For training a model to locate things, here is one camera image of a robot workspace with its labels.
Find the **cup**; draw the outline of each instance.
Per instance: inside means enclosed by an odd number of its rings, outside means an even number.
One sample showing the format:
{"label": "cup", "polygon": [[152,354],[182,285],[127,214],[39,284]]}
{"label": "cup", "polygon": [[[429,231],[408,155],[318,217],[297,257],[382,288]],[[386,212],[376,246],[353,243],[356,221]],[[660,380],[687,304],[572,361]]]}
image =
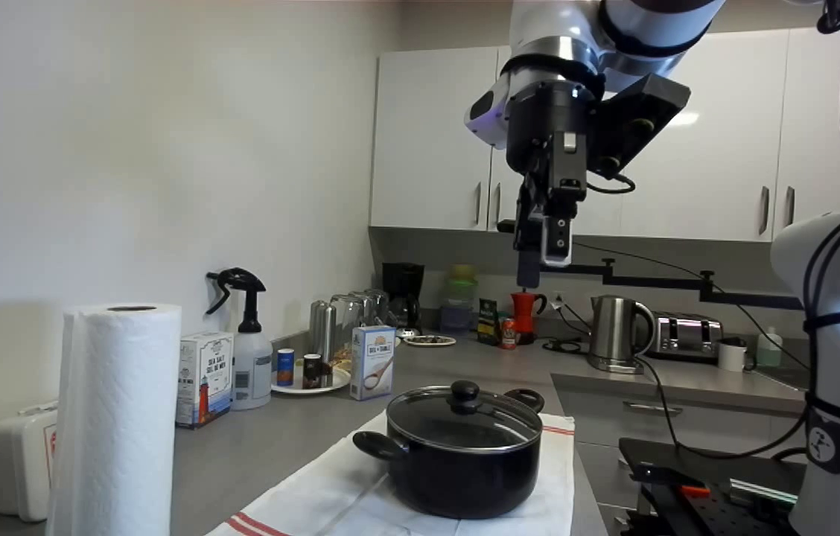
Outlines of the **cup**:
{"label": "cup", "polygon": [[748,345],[721,342],[718,345],[718,368],[743,373],[748,368]]}

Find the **toaster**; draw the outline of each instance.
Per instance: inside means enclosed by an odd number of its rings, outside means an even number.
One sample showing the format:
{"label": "toaster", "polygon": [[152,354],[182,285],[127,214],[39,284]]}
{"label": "toaster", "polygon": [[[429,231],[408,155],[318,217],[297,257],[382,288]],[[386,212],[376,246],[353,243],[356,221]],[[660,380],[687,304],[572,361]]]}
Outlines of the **toaster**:
{"label": "toaster", "polygon": [[721,321],[687,313],[656,313],[653,356],[718,364]]}

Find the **pot lid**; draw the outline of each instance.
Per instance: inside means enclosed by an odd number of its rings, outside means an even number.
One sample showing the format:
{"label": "pot lid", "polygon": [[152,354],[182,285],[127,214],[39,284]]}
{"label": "pot lid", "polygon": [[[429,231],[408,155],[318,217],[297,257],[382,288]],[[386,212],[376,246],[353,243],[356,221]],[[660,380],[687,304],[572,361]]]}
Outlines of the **pot lid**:
{"label": "pot lid", "polygon": [[529,404],[486,394],[474,380],[404,394],[389,401],[386,423],[417,443],[455,452],[519,449],[542,432]]}

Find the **paper towel roll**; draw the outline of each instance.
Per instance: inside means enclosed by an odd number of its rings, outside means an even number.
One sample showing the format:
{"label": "paper towel roll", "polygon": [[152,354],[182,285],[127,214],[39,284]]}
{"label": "paper towel roll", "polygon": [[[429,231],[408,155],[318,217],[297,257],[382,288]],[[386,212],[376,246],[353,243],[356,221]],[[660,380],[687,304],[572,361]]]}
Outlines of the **paper towel roll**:
{"label": "paper towel roll", "polygon": [[178,307],[64,316],[49,536],[166,536]]}

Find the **spray bottle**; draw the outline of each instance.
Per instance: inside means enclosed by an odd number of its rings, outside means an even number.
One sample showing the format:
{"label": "spray bottle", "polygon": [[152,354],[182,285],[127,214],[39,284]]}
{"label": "spray bottle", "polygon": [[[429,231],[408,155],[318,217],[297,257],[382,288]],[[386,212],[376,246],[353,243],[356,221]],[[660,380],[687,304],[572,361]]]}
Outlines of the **spray bottle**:
{"label": "spray bottle", "polygon": [[231,388],[231,407],[258,407],[270,398],[270,356],[273,348],[258,324],[256,294],[265,292],[265,284],[243,272],[243,269],[227,269],[221,273],[207,273],[207,281],[216,285],[216,304],[206,313],[224,307],[228,298],[228,288],[243,292],[243,316],[236,334],[236,388]]}

